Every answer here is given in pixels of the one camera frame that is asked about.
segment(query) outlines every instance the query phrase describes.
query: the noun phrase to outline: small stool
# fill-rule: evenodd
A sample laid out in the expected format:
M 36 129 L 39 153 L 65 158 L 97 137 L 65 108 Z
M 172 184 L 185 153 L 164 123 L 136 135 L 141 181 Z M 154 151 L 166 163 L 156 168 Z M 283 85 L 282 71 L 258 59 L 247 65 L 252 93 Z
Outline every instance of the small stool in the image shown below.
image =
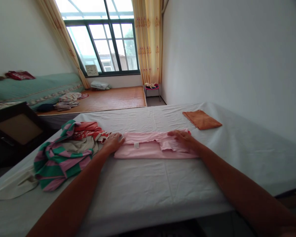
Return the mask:
M 155 84 L 155 87 L 156 88 L 147 88 L 146 86 L 144 86 L 144 89 L 145 89 L 145 96 L 146 96 L 146 98 L 147 98 L 147 90 L 149 90 L 149 91 L 153 91 L 153 90 L 158 90 L 158 94 L 159 94 L 159 101 L 161 102 L 161 100 L 160 100 L 160 91 L 159 91 L 159 85 L 158 84 Z

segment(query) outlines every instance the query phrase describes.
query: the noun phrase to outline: pink shirt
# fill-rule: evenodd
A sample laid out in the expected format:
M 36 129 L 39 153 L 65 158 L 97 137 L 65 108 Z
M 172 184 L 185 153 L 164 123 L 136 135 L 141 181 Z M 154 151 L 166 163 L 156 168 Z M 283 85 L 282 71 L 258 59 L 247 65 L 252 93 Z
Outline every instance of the pink shirt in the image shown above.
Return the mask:
M 124 133 L 125 142 L 115 152 L 120 159 L 190 159 L 194 152 L 168 136 L 167 132 Z

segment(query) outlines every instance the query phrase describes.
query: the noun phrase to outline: folded orange towel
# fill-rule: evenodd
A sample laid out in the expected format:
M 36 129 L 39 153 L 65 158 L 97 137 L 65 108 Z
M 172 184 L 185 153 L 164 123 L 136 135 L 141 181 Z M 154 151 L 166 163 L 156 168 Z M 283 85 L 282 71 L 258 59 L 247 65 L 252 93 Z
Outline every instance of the folded orange towel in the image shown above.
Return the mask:
M 220 122 L 208 116 L 204 111 L 182 112 L 199 130 L 206 130 L 222 126 Z

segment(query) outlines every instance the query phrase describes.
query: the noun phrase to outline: curtain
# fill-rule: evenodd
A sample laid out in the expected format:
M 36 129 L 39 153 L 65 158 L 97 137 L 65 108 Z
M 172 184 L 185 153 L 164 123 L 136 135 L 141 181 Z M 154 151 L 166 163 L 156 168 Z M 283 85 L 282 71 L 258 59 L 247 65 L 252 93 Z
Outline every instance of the curtain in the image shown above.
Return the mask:
M 132 0 L 142 82 L 161 83 L 162 0 Z
M 52 25 L 53 29 L 55 30 L 56 36 L 59 39 L 60 43 L 65 47 L 74 65 L 77 67 L 83 86 L 86 89 L 89 89 L 90 85 L 86 80 L 83 72 L 81 71 L 75 49 L 72 45 L 67 28 L 65 26 L 65 23 L 62 19 L 62 16 L 59 12 L 59 9 L 57 7 L 55 0 L 37 0 L 37 1 L 41 6 L 41 9 L 44 15 L 46 16 L 48 22 Z

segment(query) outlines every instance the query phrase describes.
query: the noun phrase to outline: red bag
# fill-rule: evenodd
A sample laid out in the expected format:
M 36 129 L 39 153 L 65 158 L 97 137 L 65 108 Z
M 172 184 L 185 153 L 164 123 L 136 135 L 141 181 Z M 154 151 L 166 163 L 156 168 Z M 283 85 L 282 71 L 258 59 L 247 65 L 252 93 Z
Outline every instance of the red bag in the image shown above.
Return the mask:
M 29 72 L 27 71 L 9 71 L 6 74 L 6 77 L 14 79 L 14 80 L 26 80 L 26 79 L 35 79 L 34 76 L 32 76 Z

